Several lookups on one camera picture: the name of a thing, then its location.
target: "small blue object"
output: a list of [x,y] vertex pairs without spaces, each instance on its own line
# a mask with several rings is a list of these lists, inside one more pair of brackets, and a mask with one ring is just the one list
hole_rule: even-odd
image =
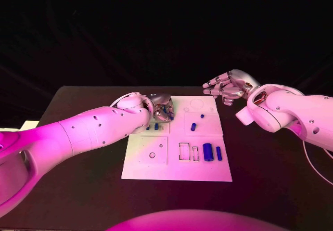
[[203,159],[204,161],[213,161],[213,148],[210,143],[203,144]]
[[194,129],[196,129],[196,124],[193,123],[190,126],[190,130],[194,131]]
[[220,147],[216,147],[217,160],[222,160]]

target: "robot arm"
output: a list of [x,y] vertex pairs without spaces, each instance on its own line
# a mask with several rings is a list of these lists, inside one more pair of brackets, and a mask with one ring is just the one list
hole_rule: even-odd
[[0,217],[63,160],[141,132],[152,118],[155,122],[173,119],[167,94],[142,96],[134,92],[112,106],[95,108],[31,130],[0,132]]
[[232,105],[233,99],[246,99],[245,108],[236,117],[245,125],[253,121],[269,132],[289,129],[305,142],[333,151],[333,98],[322,95],[304,96],[284,85],[263,86],[240,70],[232,70],[213,78],[203,93],[222,96]]

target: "screw hole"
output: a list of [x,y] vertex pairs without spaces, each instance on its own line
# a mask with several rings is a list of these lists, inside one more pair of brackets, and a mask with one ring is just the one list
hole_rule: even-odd
[[314,134],[318,133],[318,128],[314,128],[312,133],[314,133]]

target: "white board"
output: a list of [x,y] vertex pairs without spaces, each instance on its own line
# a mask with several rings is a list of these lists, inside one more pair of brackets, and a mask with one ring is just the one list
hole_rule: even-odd
[[[171,100],[174,120],[158,123],[158,130],[151,123],[149,130],[129,135],[121,179],[230,182],[214,99],[210,96],[171,96]],[[190,131],[191,123],[196,123],[194,131]],[[203,159],[204,143],[211,144],[213,161]],[[222,161],[216,156],[217,146]],[[193,157],[196,147],[198,156]]]

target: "black table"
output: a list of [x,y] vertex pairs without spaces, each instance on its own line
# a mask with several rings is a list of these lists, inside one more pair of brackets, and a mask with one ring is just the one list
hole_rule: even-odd
[[[125,93],[201,95],[198,87],[62,87],[38,126],[109,105]],[[305,159],[291,131],[243,126],[232,107],[216,100],[233,182],[122,180],[126,141],[82,153],[43,176],[28,196],[0,218],[0,227],[105,230],[119,222],[170,209],[217,210],[258,218],[291,230],[333,230],[333,186]],[[324,166],[331,159],[312,145]]]

